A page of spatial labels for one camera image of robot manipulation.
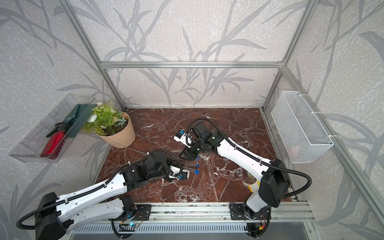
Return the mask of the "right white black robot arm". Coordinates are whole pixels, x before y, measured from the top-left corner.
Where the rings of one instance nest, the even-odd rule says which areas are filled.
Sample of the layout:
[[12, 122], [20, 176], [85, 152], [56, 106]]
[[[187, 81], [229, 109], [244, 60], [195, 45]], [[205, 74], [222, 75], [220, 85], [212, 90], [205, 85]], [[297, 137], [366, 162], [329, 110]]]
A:
[[282, 161], [260, 157], [221, 131], [213, 133], [208, 130], [202, 122], [198, 122], [191, 131], [196, 140], [185, 130], [178, 131], [174, 136], [175, 141], [186, 146], [184, 154], [188, 160], [194, 161], [200, 153], [214, 152], [236, 163], [256, 179], [256, 185], [244, 203], [248, 210], [257, 213], [266, 206], [277, 208], [280, 205], [290, 186], [288, 172]]

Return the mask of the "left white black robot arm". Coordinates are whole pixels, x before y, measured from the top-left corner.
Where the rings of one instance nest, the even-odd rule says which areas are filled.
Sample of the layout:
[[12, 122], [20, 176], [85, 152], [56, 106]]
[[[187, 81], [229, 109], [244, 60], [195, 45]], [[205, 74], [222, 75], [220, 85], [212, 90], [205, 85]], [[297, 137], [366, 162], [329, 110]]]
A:
[[40, 202], [43, 208], [35, 216], [38, 240], [58, 240], [68, 231], [101, 220], [124, 220], [133, 217], [137, 208], [125, 194], [151, 180], [173, 180], [181, 164], [163, 152], [147, 155], [141, 161], [120, 167], [112, 177], [80, 191], [57, 196], [50, 193]]

